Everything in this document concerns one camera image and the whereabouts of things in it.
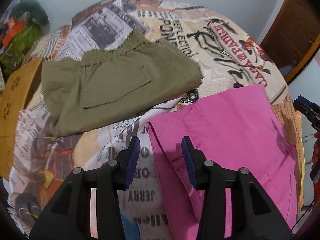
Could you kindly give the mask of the person right hand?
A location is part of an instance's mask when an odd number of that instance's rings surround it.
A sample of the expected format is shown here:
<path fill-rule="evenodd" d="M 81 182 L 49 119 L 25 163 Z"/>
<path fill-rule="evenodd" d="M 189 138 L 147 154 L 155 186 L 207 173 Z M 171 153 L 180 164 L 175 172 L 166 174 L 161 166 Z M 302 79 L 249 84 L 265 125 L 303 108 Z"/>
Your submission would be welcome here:
<path fill-rule="evenodd" d="M 314 137 L 317 139 L 314 146 L 313 146 L 313 154 L 312 154 L 312 163 L 313 166 L 310 172 L 310 178 L 314 183 L 317 183 L 319 180 L 319 132 L 314 134 Z"/>

